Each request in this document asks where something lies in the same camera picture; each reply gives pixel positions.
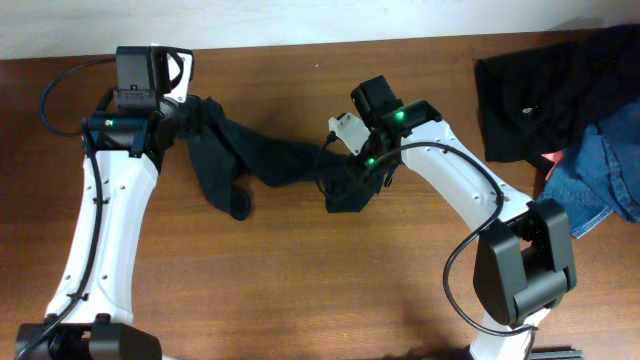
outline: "white plastic casing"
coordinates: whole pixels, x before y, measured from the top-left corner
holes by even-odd
[[[550,309],[542,309],[529,315],[523,326],[538,326],[550,311]],[[513,330],[509,326],[497,323],[487,313],[482,319],[482,326],[498,331]],[[530,342],[531,333],[529,332],[510,337],[497,337],[481,332],[471,342],[469,352],[475,360],[521,360],[524,359]]]
[[[505,195],[505,202],[499,219],[507,221],[528,211],[531,198],[496,176],[482,161],[478,160],[458,140],[446,121],[429,121],[411,130],[412,134],[403,138],[402,145],[430,141],[449,145],[467,154],[482,166],[498,183]],[[466,160],[436,147],[416,147],[402,152],[402,161],[417,172],[453,206],[475,230],[482,225],[496,209],[496,195],[485,177]]]
[[[86,301],[80,301],[63,323],[92,323],[97,314],[111,315],[111,321],[130,325],[131,280],[138,247],[140,225],[149,196],[156,186],[158,171],[146,155],[129,157],[128,151],[96,153],[102,178],[103,205],[100,240],[93,271],[87,284]],[[96,184],[91,161],[84,160],[82,206],[67,266],[47,314],[59,314],[75,293],[88,259],[95,221]]]
[[[352,113],[346,113],[340,119],[329,119],[329,131],[335,132],[354,155],[360,153],[371,134],[364,122]]]
[[[182,58],[183,62],[182,78],[178,85],[164,97],[172,98],[179,103],[183,103],[187,100],[187,91],[189,90],[189,81],[191,80],[191,70],[193,67],[193,55],[180,52],[178,52],[178,55]],[[171,56],[168,56],[168,58],[169,78],[174,79],[180,73],[180,68]]]

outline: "cable clip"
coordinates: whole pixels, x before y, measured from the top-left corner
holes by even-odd
[[[102,205],[109,205],[109,202],[111,201],[111,198],[106,198],[104,200],[102,200]],[[98,204],[98,198],[93,198],[93,203],[95,205]]]
[[[89,300],[89,294],[84,294],[80,296],[77,293],[73,293],[73,294],[67,294],[67,296],[70,297],[71,300],[82,300],[82,301]]]
[[[332,142],[335,142],[336,140],[338,140],[338,135],[336,135],[335,131],[331,130],[331,132],[329,132],[329,135],[327,135],[326,142],[331,144]]]

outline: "clothing pile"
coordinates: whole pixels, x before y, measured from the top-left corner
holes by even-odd
[[[207,201],[234,219],[251,213],[249,193],[234,184],[254,174],[271,187],[314,181],[314,161],[320,147],[260,135],[225,117],[222,106],[211,98],[188,96],[181,110],[186,114],[191,163]],[[362,184],[353,179],[354,169],[346,155],[325,151],[318,164],[318,178],[332,198],[325,198],[330,213],[359,212],[380,192],[383,173],[373,172]]]
[[[486,160],[563,152],[540,199],[553,198],[581,237],[613,211],[640,221],[640,25],[477,63]]]

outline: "white wall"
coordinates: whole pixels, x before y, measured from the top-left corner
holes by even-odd
[[[0,0],[0,59],[530,32],[640,21],[639,0]]]

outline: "wire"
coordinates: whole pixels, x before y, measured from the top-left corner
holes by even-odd
[[[67,131],[58,130],[53,125],[51,125],[49,123],[49,121],[47,120],[47,117],[44,115],[44,108],[45,108],[45,104],[47,102],[47,97],[49,96],[49,93],[51,92],[51,90],[53,90],[53,88],[56,85],[58,85],[58,83],[60,81],[62,81],[64,78],[66,78],[67,76],[73,74],[74,72],[76,72],[78,70],[84,69],[84,68],[89,67],[89,66],[98,65],[98,64],[106,64],[106,63],[110,63],[110,62],[114,62],[114,61],[116,61],[115,57],[88,61],[86,63],[77,65],[75,67],[72,67],[71,69],[68,69],[68,70],[60,73],[58,76],[56,76],[55,79],[53,79],[53,81],[51,81],[49,83],[49,85],[47,85],[47,87],[44,89],[44,92],[42,93],[42,98],[40,99],[40,118],[42,119],[42,122],[44,123],[44,125],[47,127],[47,129],[49,131],[51,131],[52,133],[54,133],[56,135],[64,136],[64,137],[73,137],[73,136],[78,136],[78,135],[82,134],[82,129],[80,129],[78,131],[67,132]]]
[[[118,87],[114,86],[110,89],[107,89],[107,91],[102,94],[100,101],[98,101],[98,106],[96,106],[96,111],[107,111],[111,100],[113,100],[113,92],[116,90],[118,90]]]
[[[98,249],[98,240],[100,238],[100,225],[102,223],[102,205],[104,204],[102,198],[102,180],[100,178],[100,169],[98,168],[98,161],[96,159],[96,151],[93,145],[93,141],[91,140],[91,134],[89,133],[89,129],[84,127],[84,136],[85,141],[87,142],[87,154],[89,156],[89,160],[91,161],[91,168],[93,169],[93,176],[96,186],[96,218],[93,223],[93,236],[91,238],[91,247],[89,248],[89,257],[87,259],[87,264],[84,268],[84,273],[82,274],[82,279],[80,280],[80,284],[78,285],[78,290],[74,294],[69,294],[71,301],[67,305],[67,307],[58,314],[58,317],[55,321],[49,324],[49,326],[37,337],[33,340],[29,341],[18,353],[15,359],[22,358],[25,354],[33,351],[43,340],[45,340],[49,334],[64,320],[67,315],[73,311],[78,302],[84,297],[84,290],[87,287],[87,283],[89,282],[89,277],[91,275],[91,270],[93,269],[93,263],[96,257],[96,251]]]
[[[482,176],[484,176],[485,179],[487,179],[487,181],[489,182],[489,184],[491,184],[491,187],[493,187],[495,193],[496,193],[496,209],[494,210],[494,212],[491,214],[491,216],[489,216],[489,218],[482,223],[482,225],[480,225],[477,229],[475,229],[474,231],[471,232],[471,234],[469,234],[469,236],[467,236],[461,243],[460,245],[458,245],[455,250],[453,250],[453,252],[451,253],[451,255],[449,255],[449,258],[447,259],[447,262],[445,263],[445,267],[444,267],[444,271],[442,273],[442,284],[444,287],[444,293],[445,296],[447,297],[447,300],[449,300],[449,303],[451,304],[451,306],[453,307],[453,309],[458,313],[458,315],[460,315],[460,317],[462,317],[462,319],[464,321],[467,322],[467,324],[471,325],[474,329],[483,332],[485,334],[488,335],[493,335],[493,336],[500,336],[500,337],[507,337],[507,336],[514,336],[514,335],[519,335],[522,333],[525,333],[527,331],[537,331],[538,328],[532,325],[527,325],[524,327],[521,327],[519,329],[513,330],[513,331],[497,331],[497,330],[493,330],[493,329],[489,329],[487,327],[484,327],[480,324],[478,324],[477,322],[473,321],[458,305],[458,303],[455,301],[453,294],[451,293],[451,288],[449,287],[449,273],[451,272],[451,267],[453,266],[453,263],[455,262],[456,258],[458,257],[458,255],[460,255],[460,253],[467,247],[469,246],[469,244],[476,238],[478,237],[478,234],[480,234],[480,232],[482,232],[483,230],[485,230],[486,228],[488,228],[499,216],[500,216],[500,212],[502,211],[502,208],[504,206],[504,193],[502,192],[502,190],[500,189],[500,186],[498,186],[498,183],[496,183],[496,181],[493,179],[493,177],[487,172],[487,170],[485,170],[484,167],[482,167],[475,159],[473,159],[471,156],[467,155],[466,153],[451,147],[449,145],[444,145],[441,143],[437,143],[437,142],[430,142],[430,141],[421,141],[421,142],[415,142],[415,143],[411,143],[411,144],[406,144],[406,145],[402,145],[400,147],[397,147],[393,150],[390,150],[388,152],[386,152],[385,154],[383,154],[382,156],[380,156],[378,159],[376,159],[376,162],[373,163],[373,165],[371,165],[359,178],[358,178],[358,182],[361,183],[362,180],[364,180],[364,178],[366,178],[367,176],[369,176],[369,174],[376,168],[376,166],[378,166],[379,164],[384,163],[384,161],[388,158],[390,158],[393,155],[396,155],[404,150],[408,150],[408,149],[413,149],[413,148],[417,148],[417,147],[435,147],[435,148],[440,148],[444,150],[444,153],[447,152],[452,152],[456,155],[458,155],[459,157],[461,157],[463,160],[465,160],[466,162],[468,162],[471,166],[473,166],[474,168],[476,168],[476,170],[478,170],[478,172],[480,172],[482,174]],[[318,157],[316,157],[316,168],[317,168],[317,163],[318,163],[318,159],[320,157],[320,154],[322,154],[322,150],[320,151],[320,153],[318,154]],[[317,181],[317,173],[316,173],[316,185],[318,185],[318,188],[320,188],[320,184]],[[339,197],[339,199],[345,198],[349,195],[351,195],[353,192],[357,191],[358,188],[353,188],[351,189],[351,191],[348,191],[347,193],[343,194],[342,196]]]
[[[531,354],[533,353],[533,345],[536,342],[536,331],[531,330],[531,340],[529,341],[529,345],[527,345],[527,349],[524,353],[524,360],[528,360]]]
[[[324,142],[324,145],[322,145],[322,148],[320,148],[320,151],[318,152],[318,155],[316,155],[316,159],[313,162],[313,176],[315,177],[316,180],[316,186],[318,187],[318,190],[320,190],[320,192],[327,197],[327,199],[330,199],[331,201],[335,201],[333,200],[333,196],[331,196],[331,194],[329,194],[327,192],[327,190],[320,186],[320,178],[318,177],[318,163],[320,162],[320,158],[322,157],[322,153],[325,152],[325,150],[327,150],[327,146],[329,146],[329,144],[331,144],[332,142],[335,141],[335,139],[333,139],[333,137],[335,137],[337,139],[337,137],[335,136],[335,132],[331,132],[329,134],[329,136],[327,136],[327,141]]]

